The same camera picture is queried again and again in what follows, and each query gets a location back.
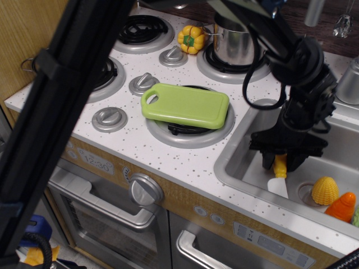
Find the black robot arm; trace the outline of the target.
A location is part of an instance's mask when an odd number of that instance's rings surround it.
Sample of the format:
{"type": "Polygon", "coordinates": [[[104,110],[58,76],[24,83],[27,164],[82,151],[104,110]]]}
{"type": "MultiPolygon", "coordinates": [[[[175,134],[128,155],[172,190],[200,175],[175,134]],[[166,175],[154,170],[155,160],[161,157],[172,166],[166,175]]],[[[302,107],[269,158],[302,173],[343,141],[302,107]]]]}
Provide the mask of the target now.
{"type": "Polygon", "coordinates": [[[334,110],[337,85],[324,63],[319,43],[297,36],[280,14],[283,1],[210,1],[222,17],[244,26],[254,45],[263,44],[272,75],[283,92],[276,103],[276,124],[251,135],[250,149],[262,154],[270,169],[277,155],[286,155],[288,171],[296,170],[309,156],[320,157],[327,142],[315,125],[325,123],[334,110]]]}

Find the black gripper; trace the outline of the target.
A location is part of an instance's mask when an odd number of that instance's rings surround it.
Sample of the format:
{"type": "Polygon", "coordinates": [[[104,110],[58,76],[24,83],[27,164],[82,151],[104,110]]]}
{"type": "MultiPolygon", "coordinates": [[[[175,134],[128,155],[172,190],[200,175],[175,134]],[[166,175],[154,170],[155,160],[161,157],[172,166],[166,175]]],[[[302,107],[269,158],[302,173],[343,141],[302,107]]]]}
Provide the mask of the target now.
{"type": "Polygon", "coordinates": [[[287,154],[287,172],[295,171],[308,156],[321,156],[328,142],[309,134],[276,124],[270,129],[251,134],[249,148],[262,153],[262,166],[271,169],[275,156],[287,154]]]}

